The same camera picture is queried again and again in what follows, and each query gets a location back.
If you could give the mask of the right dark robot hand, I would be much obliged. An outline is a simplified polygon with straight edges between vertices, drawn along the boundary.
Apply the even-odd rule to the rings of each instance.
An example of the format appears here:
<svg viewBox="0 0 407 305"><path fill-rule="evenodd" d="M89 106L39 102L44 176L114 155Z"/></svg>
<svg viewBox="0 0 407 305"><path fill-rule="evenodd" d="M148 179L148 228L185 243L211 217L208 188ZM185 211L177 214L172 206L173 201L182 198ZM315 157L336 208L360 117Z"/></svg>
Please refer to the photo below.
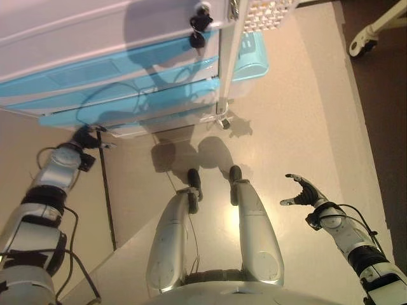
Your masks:
<svg viewBox="0 0 407 305"><path fill-rule="evenodd" d="M293 173L287 173L285 177L297 182L302 187L302 191L293 198L281 200L280 205L311 205L315 207L317 202L328 200L322 192L306 178Z"/></svg>

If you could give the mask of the left dark robot hand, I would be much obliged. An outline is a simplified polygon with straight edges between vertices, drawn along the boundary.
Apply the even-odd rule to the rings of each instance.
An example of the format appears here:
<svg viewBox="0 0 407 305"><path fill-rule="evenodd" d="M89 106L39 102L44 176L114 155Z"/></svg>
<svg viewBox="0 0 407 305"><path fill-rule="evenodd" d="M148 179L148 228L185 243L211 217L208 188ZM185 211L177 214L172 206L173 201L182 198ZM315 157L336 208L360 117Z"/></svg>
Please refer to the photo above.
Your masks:
<svg viewBox="0 0 407 305"><path fill-rule="evenodd" d="M104 132L106 129L102 127L92 127L89 125L83 125L77 129L71 137L70 143L82 148L82 149L112 149L117 147L116 144L111 142L103 142L101 139L94 137L94 132Z"/></svg>

